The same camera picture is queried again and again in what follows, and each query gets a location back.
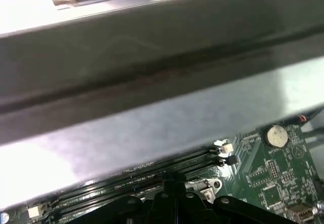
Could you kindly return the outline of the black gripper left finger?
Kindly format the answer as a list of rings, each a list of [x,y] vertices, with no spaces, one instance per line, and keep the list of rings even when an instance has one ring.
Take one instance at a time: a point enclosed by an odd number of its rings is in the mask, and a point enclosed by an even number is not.
[[[175,223],[176,181],[163,180],[163,190],[144,202],[129,196],[117,204],[111,223]]]

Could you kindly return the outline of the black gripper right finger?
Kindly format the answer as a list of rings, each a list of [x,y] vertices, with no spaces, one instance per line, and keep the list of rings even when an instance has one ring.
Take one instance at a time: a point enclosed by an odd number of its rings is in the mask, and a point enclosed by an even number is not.
[[[221,196],[213,204],[175,182],[180,217],[188,223],[284,223],[284,218],[234,197]]]

